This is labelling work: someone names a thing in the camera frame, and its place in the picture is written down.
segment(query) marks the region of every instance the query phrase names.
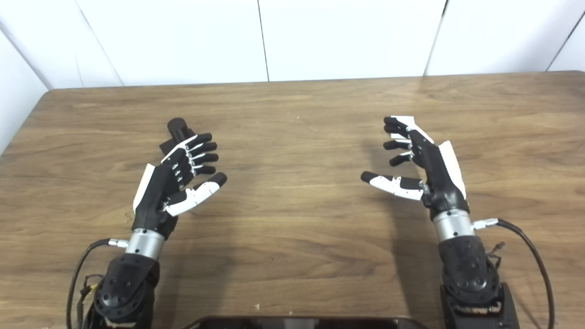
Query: robot finger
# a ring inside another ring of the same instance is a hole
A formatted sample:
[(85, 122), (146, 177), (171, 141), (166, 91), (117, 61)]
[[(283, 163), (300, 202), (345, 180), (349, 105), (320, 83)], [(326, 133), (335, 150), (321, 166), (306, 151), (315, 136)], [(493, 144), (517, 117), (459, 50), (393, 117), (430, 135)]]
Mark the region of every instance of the robot finger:
[(407, 161), (411, 161), (413, 157), (414, 153), (412, 153), (411, 151), (400, 153), (399, 155), (390, 159), (390, 166), (392, 167), (399, 166)]
[(185, 189), (170, 196), (164, 210), (172, 216), (177, 216), (193, 209), (217, 192), (227, 180), (228, 177), (224, 173), (217, 173), (192, 189)]
[(191, 164), (193, 166), (201, 165), (205, 162), (216, 162), (219, 160), (219, 156), (215, 153), (202, 153), (191, 158)]
[(373, 187), (411, 200), (420, 200), (423, 195), (422, 180), (409, 177), (394, 177), (363, 172), (362, 180)]
[(218, 145), (215, 142), (200, 143), (190, 148), (189, 153), (191, 154), (191, 157), (194, 157), (200, 153), (215, 151), (217, 148)]
[(396, 149), (403, 149), (409, 150), (410, 149), (411, 141), (410, 139), (394, 139), (389, 142), (384, 143), (385, 150), (396, 150)]
[(386, 131), (389, 134), (399, 134), (400, 136), (402, 136), (403, 138), (408, 138), (408, 125), (405, 124), (404, 122), (399, 121), (396, 117), (394, 116), (387, 116), (384, 118), (384, 131)]
[(193, 167), (193, 174), (215, 174), (215, 167), (212, 166), (195, 166)]
[(185, 148), (187, 150), (191, 150), (192, 148), (194, 148), (195, 146), (197, 146), (201, 143), (210, 142), (212, 138), (213, 138), (213, 136), (210, 133), (202, 133), (200, 135), (195, 135), (195, 136), (187, 139), (183, 143), (185, 143)]

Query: black servo joint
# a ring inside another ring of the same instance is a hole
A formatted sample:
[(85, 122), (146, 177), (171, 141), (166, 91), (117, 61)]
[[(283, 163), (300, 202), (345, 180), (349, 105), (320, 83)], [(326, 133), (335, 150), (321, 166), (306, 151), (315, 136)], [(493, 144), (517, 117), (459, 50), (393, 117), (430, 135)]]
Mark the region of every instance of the black servo joint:
[(488, 307), (498, 296), (500, 277), (481, 239), (466, 235), (439, 244), (445, 289), (466, 307)]
[(132, 253), (119, 255), (96, 288), (96, 311), (114, 323), (136, 321), (144, 307), (154, 302), (159, 276), (158, 261)]

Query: metal fitting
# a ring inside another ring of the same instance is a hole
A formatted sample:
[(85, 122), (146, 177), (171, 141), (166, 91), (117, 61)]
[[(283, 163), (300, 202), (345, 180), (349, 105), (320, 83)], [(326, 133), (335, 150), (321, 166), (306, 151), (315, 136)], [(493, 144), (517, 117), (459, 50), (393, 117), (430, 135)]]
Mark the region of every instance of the metal fitting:
[(488, 218), (486, 220), (475, 221), (472, 223), (473, 229), (484, 229), (486, 227), (498, 224), (498, 218)]
[(444, 211), (433, 218), (440, 241), (462, 235), (475, 235), (469, 213), (465, 210), (452, 209)]
[(149, 229), (137, 228), (132, 232), (126, 253), (137, 253), (158, 260), (163, 245), (164, 236)]
[(108, 245), (126, 249), (128, 247), (128, 240), (110, 239)]

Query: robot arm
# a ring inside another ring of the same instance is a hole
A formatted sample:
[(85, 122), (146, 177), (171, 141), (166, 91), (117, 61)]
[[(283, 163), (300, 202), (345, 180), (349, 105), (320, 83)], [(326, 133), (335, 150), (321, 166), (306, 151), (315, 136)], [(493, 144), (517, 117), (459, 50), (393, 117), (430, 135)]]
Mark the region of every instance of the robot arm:
[[(439, 254), (443, 262), (442, 291), (445, 293), (443, 310), (446, 319), (448, 312), (456, 310), (454, 314), (475, 321), (466, 323), (472, 324), (470, 328), (484, 328), (483, 325), (492, 328), (489, 325), (502, 319), (502, 312), (493, 312), (498, 309), (507, 311), (505, 317), (511, 323), (507, 328), (518, 328), (513, 302), (509, 300), (506, 308), (503, 306), (504, 295), (509, 293), (507, 287), (500, 284), (497, 268), (488, 259), (483, 243), (475, 233), (476, 228), (482, 228), (481, 224), (485, 227), (495, 223), (471, 222), (465, 185), (451, 143), (447, 141), (436, 146), (411, 116), (386, 117), (384, 123), (384, 130), (391, 134), (391, 138), (397, 138), (385, 143), (384, 148), (408, 150), (392, 158), (390, 165), (414, 162), (425, 170), (426, 182), (371, 172), (364, 172), (362, 180), (396, 196), (420, 200), (429, 209), (439, 237)], [(451, 321), (447, 328), (466, 328), (458, 325), (461, 321), (453, 320), (452, 316), (449, 318)]]
[(207, 153), (217, 148), (211, 142), (211, 134), (183, 138), (186, 139), (178, 140), (158, 166), (147, 164), (133, 202), (132, 236), (127, 242), (118, 241), (118, 246), (125, 246), (125, 252), (110, 262), (95, 289), (84, 329), (151, 327), (154, 288), (160, 272), (158, 259), (177, 225), (177, 216), (200, 205), (227, 181), (225, 174), (217, 173), (185, 189), (195, 176), (214, 174), (215, 168), (204, 163), (215, 162), (218, 156)]

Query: wooden table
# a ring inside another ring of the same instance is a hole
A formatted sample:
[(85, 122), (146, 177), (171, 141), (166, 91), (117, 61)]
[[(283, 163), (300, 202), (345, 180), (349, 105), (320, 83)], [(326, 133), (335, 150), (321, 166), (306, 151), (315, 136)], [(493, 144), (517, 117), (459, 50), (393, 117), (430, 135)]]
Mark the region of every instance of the wooden table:
[[(219, 144), (223, 189), (182, 215), (161, 256), (156, 328), (207, 315), (399, 316), (441, 327), (437, 237), (422, 204), (360, 181), (390, 168), (382, 118), (415, 115), (458, 155), (475, 220), (533, 239), (558, 328), (585, 306), (585, 74), (92, 88), (47, 93), (0, 157), (0, 327), (64, 327), (85, 247), (129, 238), (144, 166), (176, 116)], [(544, 327), (542, 278), (514, 234), (500, 275), (522, 328)], [(104, 273), (115, 248), (83, 274)]]

